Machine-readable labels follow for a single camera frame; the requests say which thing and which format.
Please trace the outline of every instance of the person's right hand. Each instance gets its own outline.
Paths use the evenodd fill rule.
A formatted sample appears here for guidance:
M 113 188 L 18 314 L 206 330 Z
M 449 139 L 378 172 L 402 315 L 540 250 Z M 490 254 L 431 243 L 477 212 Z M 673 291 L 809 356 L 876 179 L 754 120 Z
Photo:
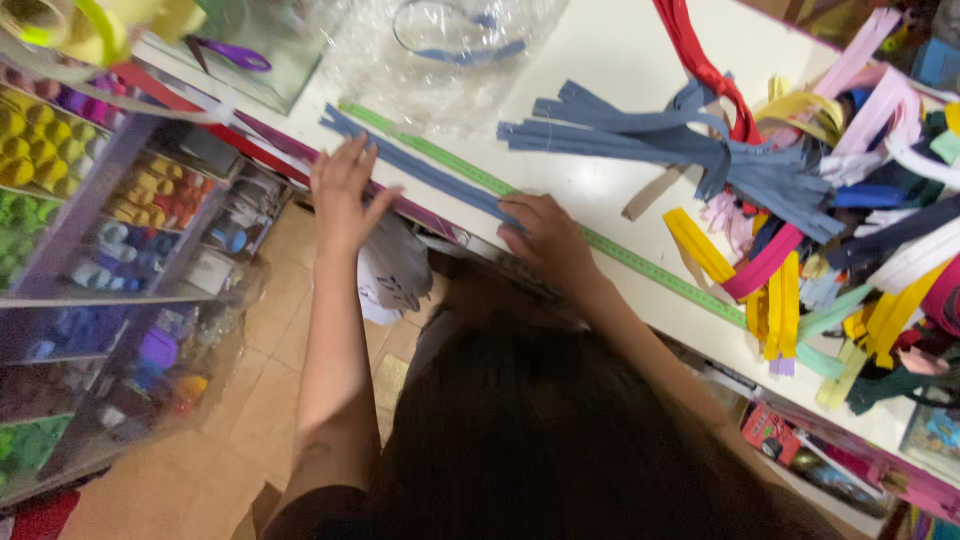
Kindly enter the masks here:
M 540 279 L 567 296 L 589 293 L 604 281 L 580 226 L 553 197 L 518 193 L 500 199 L 498 206 L 527 232 L 503 224 L 497 236 Z

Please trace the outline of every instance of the green tape measure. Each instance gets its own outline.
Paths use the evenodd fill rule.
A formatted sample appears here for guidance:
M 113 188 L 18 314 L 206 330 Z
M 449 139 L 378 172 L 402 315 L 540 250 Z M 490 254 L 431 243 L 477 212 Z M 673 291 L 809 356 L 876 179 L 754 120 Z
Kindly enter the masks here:
M 431 143 L 425 138 L 401 133 L 396 125 L 390 120 L 380 116 L 372 110 L 360 107 L 355 104 L 341 104 L 339 109 L 345 114 L 361 120 L 376 129 L 380 130 L 390 138 L 396 139 L 403 144 L 423 153 L 432 160 L 448 167 L 449 169 L 460 173 L 461 175 L 473 180 L 474 182 L 489 189 L 493 193 L 504 196 L 516 191 L 511 185 L 496 178 L 494 175 L 480 170 L 463 159 L 450 154 L 443 148 Z M 602 252 L 603 254 L 619 261 L 624 266 L 634 270 L 638 274 L 653 280 L 656 283 L 670 289 L 678 295 L 686 298 L 688 301 L 700 306 L 714 315 L 734 323 L 740 328 L 747 328 L 747 316 L 736 306 L 731 306 L 720 299 L 708 294 L 700 287 L 682 280 L 680 277 L 667 272 L 653 262 L 637 255 L 627 248 L 617 244 L 613 240 L 602 234 L 581 226 L 584 237 L 590 247 Z

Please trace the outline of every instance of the clear plastic bag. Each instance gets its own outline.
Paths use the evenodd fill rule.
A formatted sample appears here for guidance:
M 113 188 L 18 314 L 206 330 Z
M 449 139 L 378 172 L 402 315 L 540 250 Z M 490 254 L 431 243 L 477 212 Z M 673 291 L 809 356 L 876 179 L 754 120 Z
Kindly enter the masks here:
M 321 77 L 411 133 L 492 131 L 523 66 L 567 0 L 363 0 L 321 64 Z

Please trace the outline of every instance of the white counter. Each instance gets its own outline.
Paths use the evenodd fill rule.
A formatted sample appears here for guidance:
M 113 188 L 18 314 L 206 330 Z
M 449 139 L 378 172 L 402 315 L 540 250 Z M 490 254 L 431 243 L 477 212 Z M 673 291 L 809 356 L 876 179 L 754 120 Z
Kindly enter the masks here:
M 688 0 L 688 5 L 694 29 L 708 57 L 721 72 L 733 73 L 737 86 L 752 106 L 765 102 L 767 81 L 772 75 L 802 83 L 826 71 L 838 58 L 836 51 L 733 0 Z M 141 46 L 135 53 L 201 90 L 214 96 L 223 95 L 221 83 L 193 67 L 173 61 L 149 47 Z M 333 148 L 340 137 L 321 128 L 317 122 L 324 103 L 335 102 L 338 96 L 317 79 L 311 81 L 288 117 L 267 110 L 251 99 L 241 98 L 238 108 L 310 146 Z M 516 83 L 502 119 L 524 118 L 536 98 L 555 97 L 567 79 L 623 110 L 651 111 L 662 110 L 683 87 L 687 77 L 653 3 L 570 0 L 556 31 Z M 703 204 L 693 199 L 696 180 L 691 180 L 699 179 L 699 168 L 691 168 L 687 178 L 652 189 L 656 196 L 650 198 L 642 215 L 630 222 L 620 216 L 620 211 L 662 174 L 662 167 L 621 160 L 511 153 L 504 143 L 492 139 L 431 138 L 508 184 L 550 192 L 574 219 L 695 282 L 660 217 L 676 207 L 683 207 L 691 216 L 699 214 Z M 505 248 L 495 234 L 499 223 L 486 213 L 382 161 L 373 177 L 381 184 L 404 185 L 405 196 L 415 203 Z M 735 260 L 722 235 L 714 234 L 711 239 L 728 260 Z M 902 456 L 898 446 L 913 411 L 913 402 L 904 398 L 888 400 L 858 417 L 846 408 L 825 410 L 814 400 L 822 377 L 799 363 L 795 377 L 770 375 L 766 362 L 757 359 L 756 340 L 747 332 L 618 262 L 600 254 L 595 256 L 600 268 L 613 279 L 631 307 L 650 325 L 881 449 Z M 718 286 L 710 290 L 725 295 Z

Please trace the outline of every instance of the bundle of zippers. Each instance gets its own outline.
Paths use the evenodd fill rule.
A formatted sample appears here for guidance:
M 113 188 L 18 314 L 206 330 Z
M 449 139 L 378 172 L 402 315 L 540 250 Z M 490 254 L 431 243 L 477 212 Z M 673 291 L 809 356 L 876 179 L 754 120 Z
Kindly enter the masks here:
M 709 230 L 727 233 L 740 261 L 730 265 L 682 209 L 663 216 L 667 227 L 746 304 L 772 372 L 793 375 L 797 360 L 827 379 L 818 395 L 825 405 L 843 403 L 871 358 L 881 369 L 942 373 L 949 361 L 924 363 L 900 347 L 924 315 L 922 324 L 960 336 L 960 263 L 951 262 L 960 252 L 960 196 L 938 201 L 944 186 L 960 189 L 960 169 L 951 168 L 960 157 L 960 104 L 928 115 L 922 129 L 909 81 L 887 64 L 868 66 L 900 14 L 876 10 L 811 91 L 788 93 L 786 81 L 773 79 L 769 103 L 754 114 L 707 60 L 684 2 L 655 4 L 696 78 L 665 111 L 621 111 L 567 82 L 558 100 L 537 100 L 537 119 L 501 123 L 498 138 L 517 150 L 703 166 L 703 217 Z M 718 95 L 736 107 L 732 127 L 699 112 Z M 804 343 L 841 326 L 839 357 Z

